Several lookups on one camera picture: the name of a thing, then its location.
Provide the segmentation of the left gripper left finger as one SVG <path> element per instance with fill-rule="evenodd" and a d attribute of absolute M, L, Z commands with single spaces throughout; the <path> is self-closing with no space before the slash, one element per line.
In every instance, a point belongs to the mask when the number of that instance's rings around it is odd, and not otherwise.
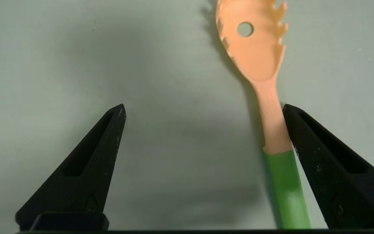
<path fill-rule="evenodd" d="M 107 231 L 104 214 L 126 123 L 123 104 L 109 109 L 17 211 L 20 231 Z"/>

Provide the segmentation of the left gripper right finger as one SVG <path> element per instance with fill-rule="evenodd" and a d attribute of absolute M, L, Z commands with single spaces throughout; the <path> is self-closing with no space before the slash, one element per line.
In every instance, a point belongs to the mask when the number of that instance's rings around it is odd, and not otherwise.
<path fill-rule="evenodd" d="M 328 228 L 374 229 L 374 167 L 302 109 L 282 112 Z"/>

